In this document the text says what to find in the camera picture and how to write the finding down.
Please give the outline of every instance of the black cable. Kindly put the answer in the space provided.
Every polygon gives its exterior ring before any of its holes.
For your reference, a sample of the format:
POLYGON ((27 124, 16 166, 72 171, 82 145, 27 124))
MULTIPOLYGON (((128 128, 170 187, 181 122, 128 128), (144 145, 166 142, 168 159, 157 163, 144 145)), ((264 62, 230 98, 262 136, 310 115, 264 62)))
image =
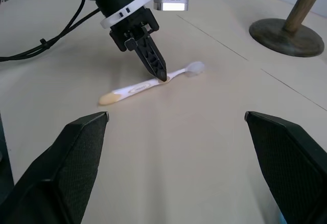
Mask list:
POLYGON ((45 41, 44 39, 42 39, 41 45, 39 45, 33 49, 30 49, 28 51, 25 51, 23 53, 20 53, 20 54, 14 55, 14 56, 10 56, 10 57, 0 57, 0 62, 9 61, 9 60, 28 59, 28 58, 32 58, 32 57, 35 57, 35 56, 43 53, 45 50, 52 47, 60 38, 67 35, 69 32, 74 30, 76 27, 78 27, 83 22, 85 22, 86 20, 88 20, 89 18, 91 18, 92 16, 94 16, 95 14, 97 14, 100 11, 99 9, 94 10, 93 12, 91 12, 90 14, 88 14, 87 16, 85 16, 84 18, 82 18, 81 20, 79 20, 77 23, 75 23, 72 26, 73 22, 76 20, 76 18, 82 11, 84 4, 85 4, 85 0, 82 0, 80 6, 79 6, 78 10, 76 11, 76 13, 74 14, 73 18, 69 21, 67 26, 63 29, 63 31, 58 36, 50 39, 49 41, 45 41))

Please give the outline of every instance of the toothbrush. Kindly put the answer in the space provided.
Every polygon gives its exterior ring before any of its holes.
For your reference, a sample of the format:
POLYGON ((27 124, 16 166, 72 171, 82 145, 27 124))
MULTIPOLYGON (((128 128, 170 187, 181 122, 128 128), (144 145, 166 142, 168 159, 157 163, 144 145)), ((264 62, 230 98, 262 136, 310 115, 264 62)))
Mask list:
POLYGON ((136 85, 131 85, 128 87, 116 89, 109 94, 103 95, 99 99, 99 105, 110 105, 113 103, 116 103, 120 100, 126 99, 127 97, 130 97, 132 95, 138 94, 144 90, 147 90, 151 87, 166 84, 170 82, 174 77, 185 73, 187 76, 192 77, 196 76, 204 71, 204 64, 202 62, 193 62, 190 63, 186 68, 180 69, 175 72, 171 72, 167 74, 167 81, 162 82, 159 79, 153 78, 149 81, 141 82, 136 85))

